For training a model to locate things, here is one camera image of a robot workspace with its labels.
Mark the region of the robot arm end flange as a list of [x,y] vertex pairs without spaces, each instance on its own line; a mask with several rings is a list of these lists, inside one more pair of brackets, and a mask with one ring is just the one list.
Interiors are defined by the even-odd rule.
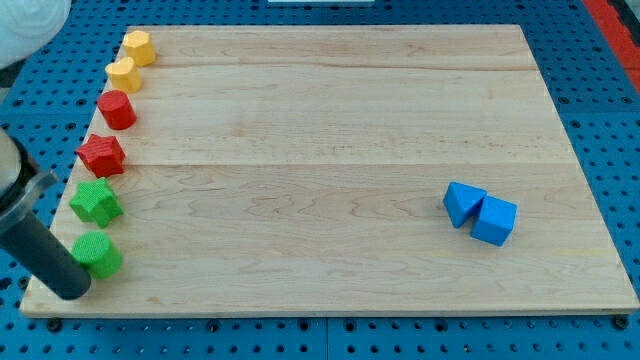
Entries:
[[26,148],[1,130],[1,234],[24,220],[57,182],[53,170],[41,170]]

